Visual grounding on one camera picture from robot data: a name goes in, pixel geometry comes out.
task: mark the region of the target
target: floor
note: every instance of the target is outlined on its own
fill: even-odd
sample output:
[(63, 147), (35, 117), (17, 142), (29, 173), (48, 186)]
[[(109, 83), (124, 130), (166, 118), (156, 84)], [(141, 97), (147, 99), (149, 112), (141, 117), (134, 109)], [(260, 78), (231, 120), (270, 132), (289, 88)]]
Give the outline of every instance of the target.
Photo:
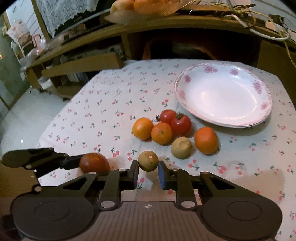
[(0, 119), (0, 157), (10, 150), (35, 148), (41, 134), (65, 105), (53, 94), (26, 91)]

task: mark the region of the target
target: tablecloth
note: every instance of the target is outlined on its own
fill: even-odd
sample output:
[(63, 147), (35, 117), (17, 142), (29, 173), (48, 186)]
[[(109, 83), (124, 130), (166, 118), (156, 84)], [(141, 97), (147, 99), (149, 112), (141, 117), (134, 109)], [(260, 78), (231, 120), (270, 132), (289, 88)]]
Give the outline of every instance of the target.
[[(54, 118), (37, 147), (54, 147), (56, 152), (69, 155), (101, 153), (111, 169), (128, 169), (141, 152), (154, 151), (169, 168), (181, 168), (191, 175), (212, 172), (270, 198), (283, 212), (276, 239), (296, 240), (296, 112), (283, 84), (275, 75), (234, 63), (262, 79), (270, 90), (274, 107), (271, 116), (254, 127), (215, 126), (190, 115), (174, 95), (176, 77), (185, 68), (202, 62), (205, 61), (149, 60), (101, 71)], [(220, 152), (206, 156), (196, 150), (193, 156), (180, 160), (172, 156), (169, 145), (140, 141), (131, 134), (138, 118), (155, 120), (164, 109), (188, 115), (195, 131), (203, 126), (214, 128), (221, 143)], [(81, 174), (80, 169), (57, 169), (39, 181), (41, 185), (56, 186)], [(157, 170), (149, 173), (140, 170), (137, 190), (122, 193), (122, 200), (129, 201), (175, 198), (174, 191), (161, 190)]]

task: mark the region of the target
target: orange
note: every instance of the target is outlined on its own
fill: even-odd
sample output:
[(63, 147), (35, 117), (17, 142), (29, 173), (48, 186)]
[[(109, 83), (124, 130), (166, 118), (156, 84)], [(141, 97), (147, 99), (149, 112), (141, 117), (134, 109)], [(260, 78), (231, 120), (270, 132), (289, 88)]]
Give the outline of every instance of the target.
[(169, 124), (158, 123), (151, 131), (152, 140), (160, 145), (165, 145), (173, 138), (173, 131)]
[(152, 128), (152, 121), (148, 118), (142, 117), (136, 120), (136, 122), (133, 125), (132, 132), (136, 138), (144, 141), (150, 137)]
[(216, 133), (212, 128), (207, 126), (200, 128), (196, 132), (194, 142), (197, 149), (203, 154), (211, 154), (219, 147), (219, 140)]

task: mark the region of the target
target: stacked plates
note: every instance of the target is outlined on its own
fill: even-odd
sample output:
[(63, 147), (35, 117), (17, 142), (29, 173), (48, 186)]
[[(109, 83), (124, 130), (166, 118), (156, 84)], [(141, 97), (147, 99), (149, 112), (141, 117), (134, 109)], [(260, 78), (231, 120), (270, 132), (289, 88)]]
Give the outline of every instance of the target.
[(174, 89), (179, 103), (191, 114), (219, 126), (254, 126), (272, 110), (266, 85), (232, 64), (208, 62), (187, 68), (176, 79)]

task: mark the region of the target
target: red tomato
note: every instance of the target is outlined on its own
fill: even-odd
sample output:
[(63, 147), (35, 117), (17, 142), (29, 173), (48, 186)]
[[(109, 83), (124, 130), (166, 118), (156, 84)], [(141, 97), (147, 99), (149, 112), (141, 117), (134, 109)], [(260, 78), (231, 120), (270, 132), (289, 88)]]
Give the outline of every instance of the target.
[(164, 123), (171, 124), (173, 118), (177, 115), (177, 113), (173, 110), (164, 110), (160, 114), (160, 121)]
[(100, 153), (88, 153), (81, 157), (79, 167), (83, 173), (97, 172), (104, 173), (110, 171), (109, 162)]
[(173, 118), (170, 126), (175, 134), (185, 137), (191, 130), (191, 120), (188, 116), (179, 113)]

